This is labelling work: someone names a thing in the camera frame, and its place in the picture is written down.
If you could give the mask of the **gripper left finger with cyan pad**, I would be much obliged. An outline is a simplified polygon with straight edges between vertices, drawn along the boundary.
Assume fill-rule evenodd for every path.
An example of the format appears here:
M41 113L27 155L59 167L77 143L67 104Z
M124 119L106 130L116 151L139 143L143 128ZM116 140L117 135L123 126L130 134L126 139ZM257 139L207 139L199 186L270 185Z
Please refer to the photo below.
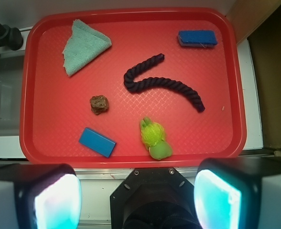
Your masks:
M76 229L81 182L68 164L0 164L0 229Z

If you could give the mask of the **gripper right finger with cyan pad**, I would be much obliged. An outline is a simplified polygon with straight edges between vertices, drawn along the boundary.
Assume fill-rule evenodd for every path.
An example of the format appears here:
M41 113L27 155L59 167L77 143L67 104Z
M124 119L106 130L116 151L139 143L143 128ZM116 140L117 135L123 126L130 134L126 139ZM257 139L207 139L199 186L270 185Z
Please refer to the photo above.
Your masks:
M281 229L281 157L208 158L194 186L204 229Z

